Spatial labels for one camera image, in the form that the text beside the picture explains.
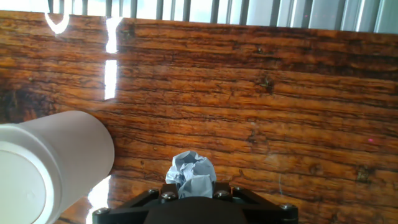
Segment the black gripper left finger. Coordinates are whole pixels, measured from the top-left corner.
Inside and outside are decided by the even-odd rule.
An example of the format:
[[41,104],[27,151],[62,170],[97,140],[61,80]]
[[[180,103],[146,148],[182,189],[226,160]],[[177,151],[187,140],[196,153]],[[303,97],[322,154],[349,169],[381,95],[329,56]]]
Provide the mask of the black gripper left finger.
[[92,214],[94,224],[144,223],[150,210],[178,199],[176,184],[164,184],[161,189],[150,189],[117,208],[99,208]]

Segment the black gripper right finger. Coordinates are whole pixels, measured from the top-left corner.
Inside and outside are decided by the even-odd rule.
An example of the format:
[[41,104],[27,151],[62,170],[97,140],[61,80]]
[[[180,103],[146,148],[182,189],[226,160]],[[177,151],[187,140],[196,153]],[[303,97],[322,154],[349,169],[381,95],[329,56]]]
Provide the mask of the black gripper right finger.
[[231,186],[227,182],[214,184],[213,198],[237,205],[248,223],[299,223],[297,206],[291,203],[272,203],[251,190]]

